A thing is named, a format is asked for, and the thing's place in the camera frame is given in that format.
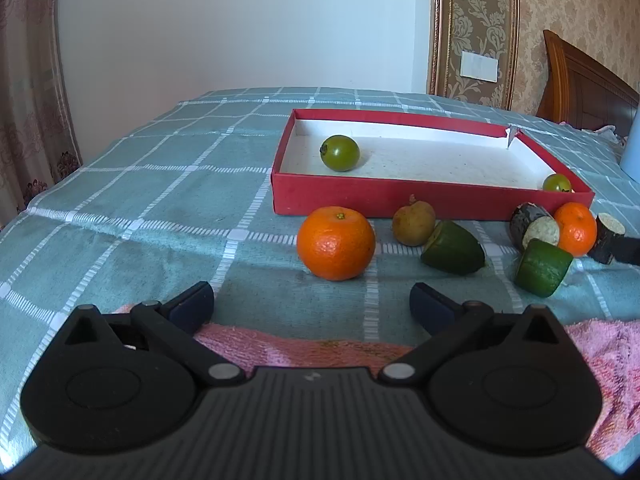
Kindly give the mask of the small orange mandarin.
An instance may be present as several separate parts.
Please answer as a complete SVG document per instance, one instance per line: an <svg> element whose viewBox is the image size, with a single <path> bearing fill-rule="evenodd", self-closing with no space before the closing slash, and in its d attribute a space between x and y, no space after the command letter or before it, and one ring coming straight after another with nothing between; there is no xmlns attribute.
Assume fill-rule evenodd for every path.
<svg viewBox="0 0 640 480"><path fill-rule="evenodd" d="M581 203L566 203L553 218L560 228L559 248L574 258L587 255L597 239L597 222L589 208Z"/></svg>

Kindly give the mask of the green cucumber cut piece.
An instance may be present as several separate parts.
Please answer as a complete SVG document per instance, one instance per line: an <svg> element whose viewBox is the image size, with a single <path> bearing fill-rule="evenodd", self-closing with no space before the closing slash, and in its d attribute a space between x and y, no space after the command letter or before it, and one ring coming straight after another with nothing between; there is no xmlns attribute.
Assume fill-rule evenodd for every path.
<svg viewBox="0 0 640 480"><path fill-rule="evenodd" d="M550 297L561 285L573 260L564 249L534 238L523 252L514 283L538 297Z"/></svg>

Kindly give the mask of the dark sugarcane piece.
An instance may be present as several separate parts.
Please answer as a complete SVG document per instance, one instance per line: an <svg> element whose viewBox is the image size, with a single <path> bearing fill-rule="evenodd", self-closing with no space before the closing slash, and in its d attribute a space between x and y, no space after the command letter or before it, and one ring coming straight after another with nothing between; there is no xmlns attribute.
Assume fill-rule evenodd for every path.
<svg viewBox="0 0 640 480"><path fill-rule="evenodd" d="M531 240L542 240L556 246L560 240L560 227L551 214L533 203L518 205L509 221L512 242L524 252Z"/></svg>

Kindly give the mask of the green cucumber end piece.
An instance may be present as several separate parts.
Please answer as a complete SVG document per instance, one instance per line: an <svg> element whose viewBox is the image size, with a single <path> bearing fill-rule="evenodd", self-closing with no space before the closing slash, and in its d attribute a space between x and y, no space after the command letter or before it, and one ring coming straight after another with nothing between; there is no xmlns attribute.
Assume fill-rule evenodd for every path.
<svg viewBox="0 0 640 480"><path fill-rule="evenodd" d="M468 275L485 265L485 252L472 233L457 223L444 220L435 226L426 241L421 261L442 272Z"/></svg>

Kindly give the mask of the brown small pear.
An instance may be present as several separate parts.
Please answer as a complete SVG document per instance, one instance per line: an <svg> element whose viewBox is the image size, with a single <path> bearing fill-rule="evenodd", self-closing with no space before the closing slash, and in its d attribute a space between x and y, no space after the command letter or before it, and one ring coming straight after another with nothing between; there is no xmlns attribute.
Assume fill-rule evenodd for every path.
<svg viewBox="0 0 640 480"><path fill-rule="evenodd" d="M435 229L436 214L431 204L409 197L409 203L395 212L392 230L398 243L418 247L426 243Z"/></svg>

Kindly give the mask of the large orange mandarin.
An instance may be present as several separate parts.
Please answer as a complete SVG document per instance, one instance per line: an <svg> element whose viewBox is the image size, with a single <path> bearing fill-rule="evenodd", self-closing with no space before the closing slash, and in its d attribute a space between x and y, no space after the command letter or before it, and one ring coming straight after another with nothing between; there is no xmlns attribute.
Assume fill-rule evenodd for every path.
<svg viewBox="0 0 640 480"><path fill-rule="evenodd" d="M341 282L363 274L375 252L375 232L360 212L340 206L316 209L297 233L300 261L318 278Z"/></svg>

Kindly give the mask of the pink towel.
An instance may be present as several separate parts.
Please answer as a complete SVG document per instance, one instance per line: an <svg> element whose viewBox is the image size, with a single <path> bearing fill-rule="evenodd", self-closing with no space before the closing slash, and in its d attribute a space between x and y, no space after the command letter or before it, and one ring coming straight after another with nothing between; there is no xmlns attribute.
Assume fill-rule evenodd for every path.
<svg viewBox="0 0 640 480"><path fill-rule="evenodd" d="M597 378L603 396L587 448L612 468L624 470L639 456L638 448L631 445L639 435L639 323L593 318L567 325L565 330ZM281 338L214 323L200 328L195 339L248 372L256 366L367 366L376 373L409 351L401 344Z"/></svg>

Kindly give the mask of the small green tomato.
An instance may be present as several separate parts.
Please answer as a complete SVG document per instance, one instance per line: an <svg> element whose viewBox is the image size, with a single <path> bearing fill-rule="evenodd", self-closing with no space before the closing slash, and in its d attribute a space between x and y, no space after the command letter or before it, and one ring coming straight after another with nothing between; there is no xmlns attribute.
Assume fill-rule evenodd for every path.
<svg viewBox="0 0 640 480"><path fill-rule="evenodd" d="M542 189L546 192L571 193L573 192L573 185L564 174L550 174L544 179Z"/></svg>

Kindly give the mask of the wooden headboard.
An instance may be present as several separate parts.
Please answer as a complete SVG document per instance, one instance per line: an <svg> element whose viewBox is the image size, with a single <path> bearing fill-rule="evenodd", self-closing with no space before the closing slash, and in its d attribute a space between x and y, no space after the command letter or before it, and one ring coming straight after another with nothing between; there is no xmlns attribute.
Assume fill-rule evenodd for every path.
<svg viewBox="0 0 640 480"><path fill-rule="evenodd" d="M544 30L548 81L537 116L576 129L614 126L628 136L639 93L597 60L549 29Z"/></svg>

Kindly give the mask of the red cardboard tray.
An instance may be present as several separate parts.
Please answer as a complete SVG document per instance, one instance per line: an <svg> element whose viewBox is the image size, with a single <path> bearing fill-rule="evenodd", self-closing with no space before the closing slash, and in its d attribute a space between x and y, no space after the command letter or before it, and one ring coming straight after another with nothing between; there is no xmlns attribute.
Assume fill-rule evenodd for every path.
<svg viewBox="0 0 640 480"><path fill-rule="evenodd" d="M360 148L356 168L337 172L320 146L341 134ZM564 174L573 192L546 192L544 179ZM441 219L506 221L522 203L556 211L585 206L593 190L516 125L374 110L292 110L271 170L273 210L306 216L344 206L368 218L390 218L411 195Z"/></svg>

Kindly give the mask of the brown patterned curtain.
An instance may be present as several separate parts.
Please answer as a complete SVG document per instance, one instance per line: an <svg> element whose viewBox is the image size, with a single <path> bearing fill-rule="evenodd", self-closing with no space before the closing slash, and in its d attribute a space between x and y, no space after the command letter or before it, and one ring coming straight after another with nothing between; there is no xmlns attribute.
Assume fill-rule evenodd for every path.
<svg viewBox="0 0 640 480"><path fill-rule="evenodd" d="M82 164L64 87L55 0L0 0L1 225Z"/></svg>

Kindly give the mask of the large green tomato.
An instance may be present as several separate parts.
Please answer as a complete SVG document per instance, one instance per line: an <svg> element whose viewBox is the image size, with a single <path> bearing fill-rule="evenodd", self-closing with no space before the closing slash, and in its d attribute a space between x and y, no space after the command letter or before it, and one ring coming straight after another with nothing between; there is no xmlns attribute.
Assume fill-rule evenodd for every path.
<svg viewBox="0 0 640 480"><path fill-rule="evenodd" d="M360 148L349 136L336 134L329 136L320 146L320 158L331 170L345 172L357 167Z"/></svg>

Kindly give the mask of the gold framed wallpaper panel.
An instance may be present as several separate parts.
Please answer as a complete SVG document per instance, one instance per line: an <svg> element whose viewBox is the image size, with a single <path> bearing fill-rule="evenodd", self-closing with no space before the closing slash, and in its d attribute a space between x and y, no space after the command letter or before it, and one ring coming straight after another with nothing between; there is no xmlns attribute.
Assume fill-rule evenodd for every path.
<svg viewBox="0 0 640 480"><path fill-rule="evenodd" d="M433 0L426 91L435 96L511 107L520 0ZM462 54L497 63L495 82L462 74Z"/></svg>

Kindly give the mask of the white wall switch plate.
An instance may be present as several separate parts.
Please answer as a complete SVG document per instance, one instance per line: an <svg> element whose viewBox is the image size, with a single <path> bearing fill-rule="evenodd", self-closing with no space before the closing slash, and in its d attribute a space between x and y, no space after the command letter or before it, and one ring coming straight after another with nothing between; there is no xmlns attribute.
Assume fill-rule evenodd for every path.
<svg viewBox="0 0 640 480"><path fill-rule="evenodd" d="M480 81L498 82L499 61L496 58L476 54L469 51L461 52L460 76Z"/></svg>

